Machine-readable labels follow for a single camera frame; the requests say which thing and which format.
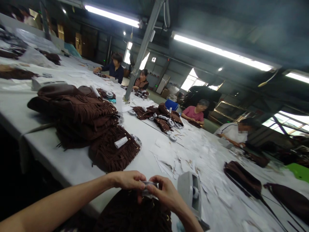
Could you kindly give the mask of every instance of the ceiling light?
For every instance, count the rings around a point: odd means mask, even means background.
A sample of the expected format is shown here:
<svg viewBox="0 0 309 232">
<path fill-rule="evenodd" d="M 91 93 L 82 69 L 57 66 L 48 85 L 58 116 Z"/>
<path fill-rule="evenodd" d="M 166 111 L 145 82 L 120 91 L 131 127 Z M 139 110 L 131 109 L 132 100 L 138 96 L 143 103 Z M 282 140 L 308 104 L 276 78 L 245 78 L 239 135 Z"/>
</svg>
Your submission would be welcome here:
<svg viewBox="0 0 309 232">
<path fill-rule="evenodd" d="M 286 75 L 287 77 L 291 77 L 293 79 L 296 79 L 296 80 L 299 80 L 299 81 L 302 81 L 302 82 L 306 82 L 309 84 L 309 78 L 306 77 L 306 76 L 303 76 L 303 75 L 300 75 L 300 74 L 296 74 L 294 72 L 290 72 Z"/>
<path fill-rule="evenodd" d="M 210 45 L 205 44 L 205 43 L 201 43 L 201 42 L 195 41 L 193 39 L 189 39 L 189 38 L 180 36 L 178 34 L 174 35 L 174 39 L 176 39 L 176 40 L 178 40 L 180 42 L 184 42 L 186 44 L 190 44 L 192 46 L 204 49 L 206 51 L 216 53 L 216 54 L 224 56 L 226 58 L 230 58 L 230 59 L 238 61 L 240 63 L 244 63 L 244 64 L 249 65 L 251 67 L 260 69 L 262 71 L 269 71 L 269 70 L 274 68 L 274 67 L 272 67 L 270 65 L 267 65 L 267 64 L 264 64 L 264 63 L 252 60 L 250 58 L 246 58 L 246 57 L 241 56 L 241 55 L 237 55 L 237 54 L 232 53 L 232 52 L 228 52 L 228 51 L 222 50 L 222 49 L 214 47 L 214 46 L 210 46 Z"/>
<path fill-rule="evenodd" d="M 113 13 L 110 13 L 110 12 L 107 12 L 107 11 L 104 11 L 104 10 L 101 10 L 101 9 L 98 9 L 98 8 L 95 8 L 89 5 L 85 5 L 85 9 L 97 15 L 101 15 L 101 16 L 116 20 L 118 22 L 122 22 L 128 25 L 131 25 L 133 27 L 139 27 L 139 21 L 137 20 L 133 20 L 130 18 L 117 15 L 117 14 L 113 14 Z"/>
</svg>

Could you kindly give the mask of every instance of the person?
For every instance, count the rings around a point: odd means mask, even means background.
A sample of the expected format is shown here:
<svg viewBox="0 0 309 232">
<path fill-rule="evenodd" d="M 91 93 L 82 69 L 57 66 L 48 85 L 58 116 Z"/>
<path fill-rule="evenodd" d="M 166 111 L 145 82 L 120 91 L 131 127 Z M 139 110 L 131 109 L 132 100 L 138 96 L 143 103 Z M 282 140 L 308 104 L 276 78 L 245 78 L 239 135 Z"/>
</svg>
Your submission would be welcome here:
<svg viewBox="0 0 309 232">
<path fill-rule="evenodd" d="M 13 6 L 13 5 L 9 5 L 9 10 L 11 11 L 11 16 L 14 18 L 14 19 L 17 19 L 18 21 L 20 22 L 23 22 L 24 20 L 24 15 L 20 12 L 20 10 Z"/>
<path fill-rule="evenodd" d="M 236 147 L 245 147 L 247 141 L 248 132 L 255 130 L 259 125 L 259 122 L 254 118 L 246 118 L 240 121 L 240 123 L 226 123 L 223 124 L 214 133 L 218 137 L 225 137 L 230 143 Z"/>
<path fill-rule="evenodd" d="M 98 73 L 100 71 L 109 71 L 109 75 L 106 75 L 108 78 L 115 77 L 118 80 L 118 83 L 122 83 L 124 70 L 123 67 L 120 65 L 122 62 L 122 57 L 118 53 L 112 56 L 112 62 L 109 65 L 96 67 L 93 72 Z"/>
<path fill-rule="evenodd" d="M 146 90 L 148 88 L 149 82 L 147 81 L 146 77 L 148 75 L 148 70 L 143 69 L 139 75 L 139 78 L 136 79 L 133 89 L 143 89 Z"/>
<path fill-rule="evenodd" d="M 146 177 L 138 171 L 120 171 L 65 188 L 0 222 L 0 231 L 53 231 L 108 189 L 122 188 L 141 191 L 145 189 L 145 184 L 141 181 L 146 181 Z M 149 181 L 159 183 L 159 189 L 155 186 L 147 186 L 148 191 L 179 217 L 186 231 L 203 231 L 194 214 L 168 178 L 153 176 Z M 140 192 L 137 202 L 142 203 Z"/>
<path fill-rule="evenodd" d="M 38 24 L 35 22 L 33 17 L 30 15 L 29 9 L 27 9 L 26 7 L 20 5 L 19 6 L 19 10 L 22 13 L 22 15 L 24 16 L 23 22 L 25 24 L 33 26 L 33 27 L 39 29 Z"/>
<path fill-rule="evenodd" d="M 189 120 L 197 122 L 200 125 L 204 125 L 204 113 L 209 106 L 209 101 L 202 99 L 197 103 L 197 106 L 189 106 L 187 109 L 183 111 L 181 117 Z"/>
</svg>

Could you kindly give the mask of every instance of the stack of bags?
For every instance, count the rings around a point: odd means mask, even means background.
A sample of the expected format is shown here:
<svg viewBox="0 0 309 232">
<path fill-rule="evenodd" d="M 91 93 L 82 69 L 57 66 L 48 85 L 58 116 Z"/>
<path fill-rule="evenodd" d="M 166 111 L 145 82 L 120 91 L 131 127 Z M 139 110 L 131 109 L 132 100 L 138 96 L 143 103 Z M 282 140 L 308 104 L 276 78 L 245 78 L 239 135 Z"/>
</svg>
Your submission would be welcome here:
<svg viewBox="0 0 309 232">
<path fill-rule="evenodd" d="M 162 132 L 168 134 L 168 131 L 173 131 L 172 128 L 182 128 L 183 123 L 180 120 L 179 113 L 172 111 L 171 113 L 166 109 L 164 103 L 161 103 L 158 108 L 155 106 L 133 107 L 134 112 L 137 114 L 137 118 L 140 120 L 150 119 L 153 120 Z"/>
<path fill-rule="evenodd" d="M 31 99 L 28 108 L 56 121 L 59 146 L 65 149 L 90 146 L 89 157 L 101 170 L 121 171 L 134 159 L 140 146 L 119 124 L 117 109 L 97 98 L 91 88 L 58 84 L 46 86 Z M 117 148 L 115 142 L 125 138 Z"/>
<path fill-rule="evenodd" d="M 128 89 L 128 87 L 124 86 L 124 85 L 122 85 L 121 88 L 123 88 L 124 90 Z M 148 91 L 143 90 L 143 89 L 132 89 L 132 92 L 133 91 L 135 92 L 135 96 L 138 96 L 138 97 L 143 98 L 143 99 L 148 99 L 148 96 L 149 96 Z"/>
</svg>

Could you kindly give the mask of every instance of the white shirt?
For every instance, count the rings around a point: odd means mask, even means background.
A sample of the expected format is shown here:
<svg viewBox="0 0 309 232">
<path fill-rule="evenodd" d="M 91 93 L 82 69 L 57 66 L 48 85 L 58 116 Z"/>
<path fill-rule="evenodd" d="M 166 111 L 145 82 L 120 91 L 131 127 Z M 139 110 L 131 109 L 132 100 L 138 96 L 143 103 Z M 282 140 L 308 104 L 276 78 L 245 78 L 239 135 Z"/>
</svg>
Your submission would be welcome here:
<svg viewBox="0 0 309 232">
<path fill-rule="evenodd" d="M 223 124 L 219 129 L 216 130 L 214 135 L 224 134 L 229 139 L 237 142 L 244 143 L 247 141 L 248 132 L 247 131 L 238 131 L 238 124 L 236 123 L 226 123 Z"/>
<path fill-rule="evenodd" d="M 36 23 L 36 21 L 33 19 L 33 17 L 29 16 L 29 17 L 25 17 L 23 22 L 27 25 L 33 26 L 37 29 L 39 29 L 38 24 Z"/>
</svg>

